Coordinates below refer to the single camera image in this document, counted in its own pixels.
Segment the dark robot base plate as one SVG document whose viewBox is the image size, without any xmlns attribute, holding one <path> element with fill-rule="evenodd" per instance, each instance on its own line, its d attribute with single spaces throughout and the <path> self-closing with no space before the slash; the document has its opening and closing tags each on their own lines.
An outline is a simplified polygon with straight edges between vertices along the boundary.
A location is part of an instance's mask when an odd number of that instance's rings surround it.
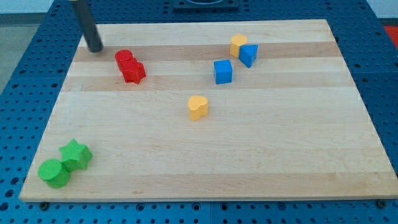
<svg viewBox="0 0 398 224">
<path fill-rule="evenodd" d="M 173 0 L 174 11 L 238 9 L 239 0 Z"/>
</svg>

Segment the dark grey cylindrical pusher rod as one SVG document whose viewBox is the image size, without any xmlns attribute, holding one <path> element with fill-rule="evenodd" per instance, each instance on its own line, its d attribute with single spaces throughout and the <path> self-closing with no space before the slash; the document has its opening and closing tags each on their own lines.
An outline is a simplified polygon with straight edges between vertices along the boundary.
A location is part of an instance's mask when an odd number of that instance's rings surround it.
<svg viewBox="0 0 398 224">
<path fill-rule="evenodd" d="M 88 49 L 92 53 L 101 52 L 103 43 L 98 33 L 94 16 L 87 0 L 69 0 L 80 29 L 85 38 Z"/>
</svg>

